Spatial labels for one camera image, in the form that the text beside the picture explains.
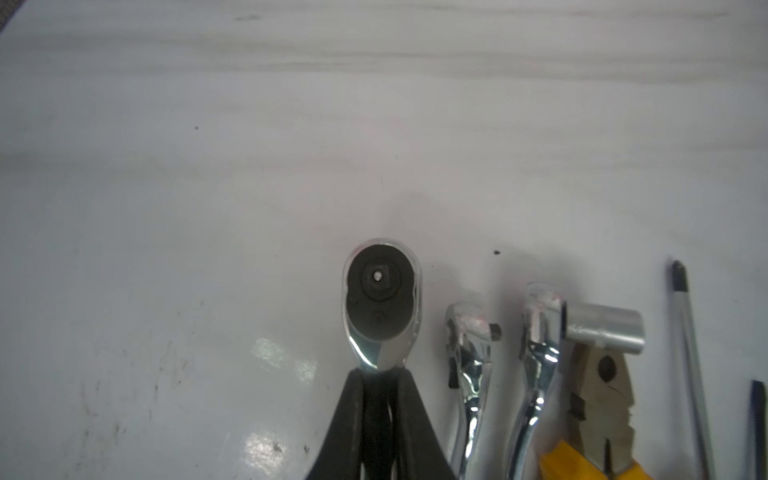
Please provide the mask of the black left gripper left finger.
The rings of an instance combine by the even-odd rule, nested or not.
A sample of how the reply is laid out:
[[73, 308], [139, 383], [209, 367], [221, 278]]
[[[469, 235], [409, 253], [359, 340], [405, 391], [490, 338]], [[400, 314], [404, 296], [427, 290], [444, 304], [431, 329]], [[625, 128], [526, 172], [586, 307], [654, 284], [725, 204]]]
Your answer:
[[349, 372], [307, 480], [356, 480], [362, 465], [364, 375]]

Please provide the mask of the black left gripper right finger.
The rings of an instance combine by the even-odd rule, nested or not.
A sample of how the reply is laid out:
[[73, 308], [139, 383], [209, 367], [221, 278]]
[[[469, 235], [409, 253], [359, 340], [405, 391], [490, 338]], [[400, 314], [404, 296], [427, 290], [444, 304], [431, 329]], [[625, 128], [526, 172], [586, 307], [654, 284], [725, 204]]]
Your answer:
[[398, 479], [450, 479], [456, 476], [443, 453], [412, 374], [396, 368], [392, 403]]

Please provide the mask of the large chrome ratchet wrench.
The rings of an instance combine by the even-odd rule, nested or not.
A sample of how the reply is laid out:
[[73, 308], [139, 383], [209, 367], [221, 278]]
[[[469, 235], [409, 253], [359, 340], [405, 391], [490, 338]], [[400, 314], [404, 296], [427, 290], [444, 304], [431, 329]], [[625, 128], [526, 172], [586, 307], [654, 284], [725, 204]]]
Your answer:
[[405, 366], [421, 323], [421, 267], [394, 239], [359, 245], [343, 272], [342, 316], [363, 373], [362, 477], [390, 479], [396, 458], [391, 371]]

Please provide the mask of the yellow handled pliers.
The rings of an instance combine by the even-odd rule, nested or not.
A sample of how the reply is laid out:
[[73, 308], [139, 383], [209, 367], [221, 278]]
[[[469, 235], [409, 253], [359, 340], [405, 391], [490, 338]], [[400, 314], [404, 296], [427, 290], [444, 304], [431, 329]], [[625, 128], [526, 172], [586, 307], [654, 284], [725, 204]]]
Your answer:
[[547, 480], [648, 479], [633, 458], [634, 395], [625, 356], [574, 346], [567, 377], [567, 437], [539, 457]]

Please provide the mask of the orange black handled screwdriver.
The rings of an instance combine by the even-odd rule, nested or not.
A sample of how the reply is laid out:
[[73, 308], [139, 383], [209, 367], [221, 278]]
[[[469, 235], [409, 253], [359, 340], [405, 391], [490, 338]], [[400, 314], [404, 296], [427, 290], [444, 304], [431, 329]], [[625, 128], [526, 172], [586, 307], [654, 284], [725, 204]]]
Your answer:
[[702, 479], [715, 479], [714, 451], [709, 429], [703, 375], [690, 300], [686, 266], [673, 260], [669, 267], [672, 286], [672, 318], [681, 328], [687, 386], [691, 402], [693, 430], [699, 470]]

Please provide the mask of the red handled small screwdriver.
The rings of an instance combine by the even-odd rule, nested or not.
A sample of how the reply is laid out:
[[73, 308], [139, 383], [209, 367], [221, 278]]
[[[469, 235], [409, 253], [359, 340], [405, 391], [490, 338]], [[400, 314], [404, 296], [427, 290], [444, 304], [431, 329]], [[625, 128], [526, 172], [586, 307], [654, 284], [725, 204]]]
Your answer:
[[767, 389], [763, 382], [751, 382], [751, 412], [754, 430], [754, 466], [757, 480], [767, 479]]

